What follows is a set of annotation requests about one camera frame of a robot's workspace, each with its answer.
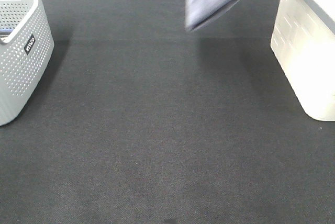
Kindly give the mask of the cream white plastic basket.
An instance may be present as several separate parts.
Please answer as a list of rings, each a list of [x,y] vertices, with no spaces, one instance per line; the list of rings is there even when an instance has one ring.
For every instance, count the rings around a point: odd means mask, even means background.
[[[280,0],[270,46],[304,112],[334,121],[334,0]]]

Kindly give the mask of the grey perforated laundry basket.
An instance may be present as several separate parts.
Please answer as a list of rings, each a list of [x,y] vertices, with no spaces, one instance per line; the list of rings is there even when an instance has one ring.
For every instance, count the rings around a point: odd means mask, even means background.
[[[1,125],[13,121],[38,85],[54,48],[42,0],[1,0]]]

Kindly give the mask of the blue cloth inside grey basket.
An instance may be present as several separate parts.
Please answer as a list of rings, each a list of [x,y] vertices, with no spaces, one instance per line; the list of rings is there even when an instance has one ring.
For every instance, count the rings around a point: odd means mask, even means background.
[[[13,32],[13,29],[0,29],[0,37],[8,37]]]

